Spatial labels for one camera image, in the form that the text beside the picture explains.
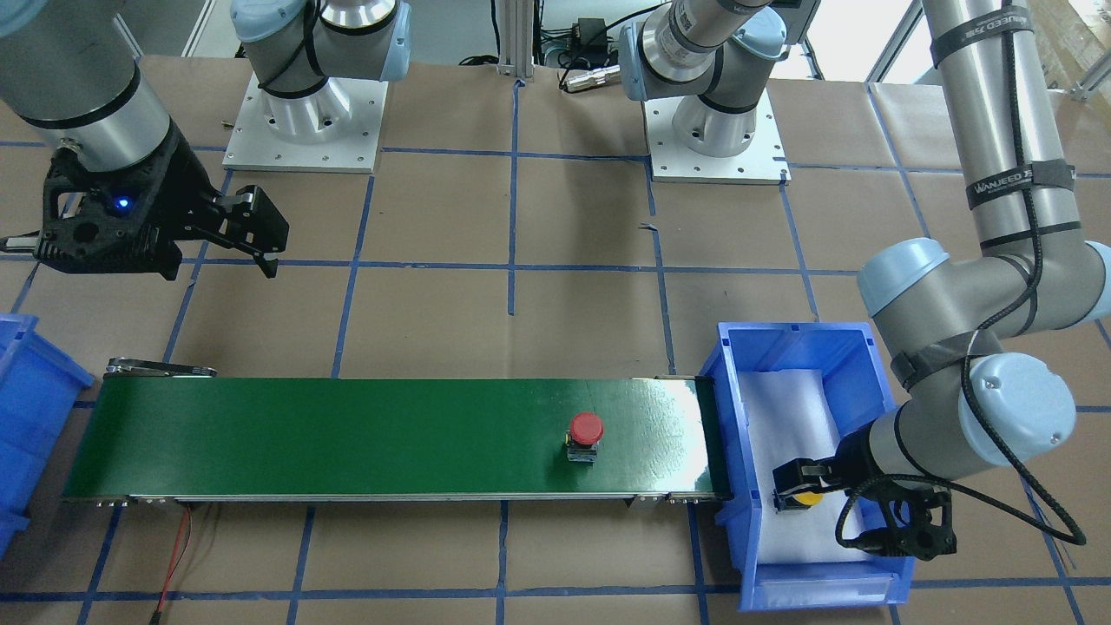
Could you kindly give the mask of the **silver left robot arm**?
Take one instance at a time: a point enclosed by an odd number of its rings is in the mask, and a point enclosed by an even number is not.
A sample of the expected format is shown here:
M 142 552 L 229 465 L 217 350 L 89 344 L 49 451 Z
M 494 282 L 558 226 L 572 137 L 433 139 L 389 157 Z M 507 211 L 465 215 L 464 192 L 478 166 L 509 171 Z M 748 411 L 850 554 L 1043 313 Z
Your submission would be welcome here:
M 1085 534 L 1027 467 L 1075 427 L 1075 400 L 1043 361 L 1003 340 L 1108 315 L 1108 246 L 1088 241 L 1023 1 L 924 1 L 980 258 L 932 238 L 885 248 L 858 292 L 909 400 L 825 458 L 773 471 L 778 511 L 843 491 L 845 550 L 932 560 L 955 551 L 962 493 L 1043 534 Z

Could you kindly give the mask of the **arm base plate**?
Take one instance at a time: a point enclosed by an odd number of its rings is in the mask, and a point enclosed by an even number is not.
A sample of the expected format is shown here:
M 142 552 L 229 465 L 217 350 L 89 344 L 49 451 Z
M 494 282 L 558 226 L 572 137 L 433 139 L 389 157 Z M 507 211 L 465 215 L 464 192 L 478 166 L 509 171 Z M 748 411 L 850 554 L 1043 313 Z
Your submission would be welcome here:
M 698 95 L 643 103 L 652 179 L 673 183 L 779 185 L 792 179 L 771 98 L 742 114 L 710 109 Z
M 256 75 L 227 142 L 236 171 L 372 174 L 389 84 L 333 78 L 300 99 L 270 95 Z

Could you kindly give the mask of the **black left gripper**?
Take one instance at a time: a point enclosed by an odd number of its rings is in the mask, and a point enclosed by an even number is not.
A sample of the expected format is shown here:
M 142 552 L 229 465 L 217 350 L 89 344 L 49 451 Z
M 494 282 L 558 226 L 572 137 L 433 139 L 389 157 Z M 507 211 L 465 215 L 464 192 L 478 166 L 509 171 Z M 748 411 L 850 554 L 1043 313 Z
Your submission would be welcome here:
M 772 471 L 774 491 L 809 486 L 821 487 L 825 494 L 845 488 L 845 506 L 835 522 L 835 542 L 844 550 L 922 561 L 955 553 L 951 483 L 922 468 L 914 458 L 909 460 L 908 470 L 891 474 L 881 470 L 870 447 L 870 432 L 867 424 L 838 443 L 835 475 L 831 458 L 793 458 L 778 466 Z M 877 502 L 884 527 L 845 540 L 845 520 L 860 498 Z

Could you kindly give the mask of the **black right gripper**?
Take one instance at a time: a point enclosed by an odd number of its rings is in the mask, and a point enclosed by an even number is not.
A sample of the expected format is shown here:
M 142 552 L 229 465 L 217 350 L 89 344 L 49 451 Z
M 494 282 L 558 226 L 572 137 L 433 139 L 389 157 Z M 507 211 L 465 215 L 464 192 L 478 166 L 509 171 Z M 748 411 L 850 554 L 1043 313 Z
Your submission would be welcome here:
M 172 122 L 150 155 L 107 173 L 81 165 L 71 148 L 56 149 L 33 258 L 61 273 L 158 273 L 176 280 L 182 261 L 178 241 L 206 239 L 251 258 L 273 280 L 288 234 L 286 216 L 261 187 L 218 196 Z

